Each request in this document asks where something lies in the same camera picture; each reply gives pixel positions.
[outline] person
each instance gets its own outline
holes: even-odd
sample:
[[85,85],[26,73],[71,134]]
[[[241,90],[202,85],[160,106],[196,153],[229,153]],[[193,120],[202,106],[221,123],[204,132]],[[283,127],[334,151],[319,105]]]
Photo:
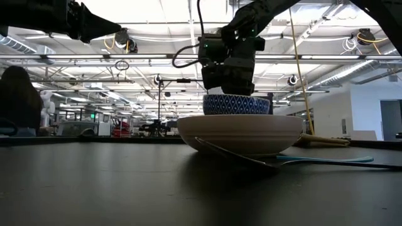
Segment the person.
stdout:
[[[17,137],[33,137],[39,131],[43,101],[30,82],[28,72],[18,66],[7,68],[0,79],[0,118],[13,122]],[[10,128],[0,128],[0,134]]]

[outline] cable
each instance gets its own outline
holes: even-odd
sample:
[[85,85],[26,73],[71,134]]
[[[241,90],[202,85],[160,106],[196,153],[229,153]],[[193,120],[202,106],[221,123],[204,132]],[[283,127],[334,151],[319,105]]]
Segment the cable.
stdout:
[[301,87],[302,87],[301,89],[303,90],[303,94],[304,94],[304,101],[305,101],[305,104],[306,104],[306,112],[307,112],[308,123],[309,123],[309,125],[310,125],[311,132],[312,132],[312,134],[313,134],[313,136],[314,136],[315,133],[314,133],[314,128],[313,128],[312,118],[311,118],[311,116],[310,116],[310,108],[309,108],[309,106],[308,106],[307,94],[306,94],[306,90],[305,90],[305,88],[304,88],[303,78],[302,78],[302,76],[301,76],[302,73],[301,73],[301,71],[300,71],[300,62],[299,62],[299,56],[298,56],[298,53],[297,53],[297,45],[296,45],[295,27],[293,26],[293,19],[292,19],[292,16],[291,16],[291,10],[290,10],[290,8],[289,8],[289,14],[290,14],[291,32],[292,32],[292,35],[293,35],[293,44],[295,45],[295,55],[296,55],[296,62],[297,62],[297,71],[298,71],[298,74],[299,74],[299,80],[300,80]]
[[204,22],[202,21],[200,1],[201,0],[197,0],[197,10],[198,10],[198,17],[200,18],[201,36],[203,36],[204,35]]
[[188,67],[188,66],[190,66],[190,65],[193,65],[193,64],[198,63],[200,60],[194,60],[194,61],[192,61],[192,62],[190,62],[190,63],[186,63],[186,64],[180,65],[180,66],[176,65],[176,58],[177,58],[177,56],[178,56],[181,52],[183,52],[184,50],[190,49],[190,48],[198,47],[198,46],[200,46],[200,43],[197,43],[196,45],[193,45],[193,46],[185,46],[185,47],[181,48],[181,49],[180,49],[179,51],[177,51],[177,53],[173,56],[173,59],[172,59],[172,61],[171,61],[171,64],[172,64],[175,68],[185,68],[185,67]]
[[378,54],[380,54],[380,55],[381,55],[381,52],[379,51],[379,49],[378,49],[377,45],[376,45],[375,43],[373,43],[373,45],[374,45],[375,49],[377,50]]
[[108,48],[108,49],[111,50],[111,49],[113,49],[113,47],[114,47],[114,41],[115,41],[115,40],[116,40],[116,35],[113,36],[113,44],[112,44],[112,47],[110,47],[110,46],[107,45],[106,39],[104,39],[103,42],[104,42],[106,48]]
[[365,42],[367,42],[367,43],[379,43],[379,42],[388,40],[388,38],[383,38],[383,39],[381,39],[381,40],[376,40],[376,41],[365,40],[365,39],[360,38],[360,34],[361,34],[361,33],[358,33],[358,34],[357,34],[357,38],[360,39],[360,40],[362,40],[362,41],[365,41]]

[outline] ceramic bowl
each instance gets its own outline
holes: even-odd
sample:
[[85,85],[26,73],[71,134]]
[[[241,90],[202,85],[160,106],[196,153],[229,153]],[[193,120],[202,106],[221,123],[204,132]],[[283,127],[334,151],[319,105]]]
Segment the ceramic bowl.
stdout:
[[181,118],[183,140],[200,153],[213,153],[199,137],[245,156],[270,156],[293,145],[303,131],[303,119],[272,115],[217,115]]
[[269,100],[242,95],[210,94],[204,96],[204,114],[268,114]]

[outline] silver spoon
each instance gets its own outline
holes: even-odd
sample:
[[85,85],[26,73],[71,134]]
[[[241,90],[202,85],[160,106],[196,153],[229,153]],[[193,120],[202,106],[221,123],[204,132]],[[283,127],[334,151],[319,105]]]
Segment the silver spoon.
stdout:
[[207,146],[211,150],[215,151],[217,154],[243,166],[247,166],[250,168],[259,168],[262,170],[278,170],[282,166],[293,165],[293,164],[326,164],[326,165],[336,165],[336,166],[358,166],[358,167],[367,167],[367,168],[380,168],[380,169],[389,169],[389,170],[402,170],[402,165],[390,165],[390,164],[372,164],[372,163],[353,163],[353,162],[345,162],[345,161],[332,161],[332,160],[295,160],[295,161],[287,161],[281,163],[265,163],[262,161],[258,161],[255,159],[247,158],[241,156],[239,154],[235,154],[231,151],[228,151],[224,148],[216,146],[208,141],[204,141],[200,138],[195,138],[200,144]]

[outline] blue spoon handle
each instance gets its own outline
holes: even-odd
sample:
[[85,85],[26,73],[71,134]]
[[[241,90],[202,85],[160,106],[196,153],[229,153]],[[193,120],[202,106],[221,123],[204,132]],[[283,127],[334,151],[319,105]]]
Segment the blue spoon handle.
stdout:
[[370,163],[370,162],[374,161],[374,158],[371,156],[366,156],[363,158],[356,158],[356,159],[322,159],[322,158],[277,156],[276,159],[290,160],[290,161],[294,161],[294,160],[344,161],[344,162],[351,162],[351,163]]

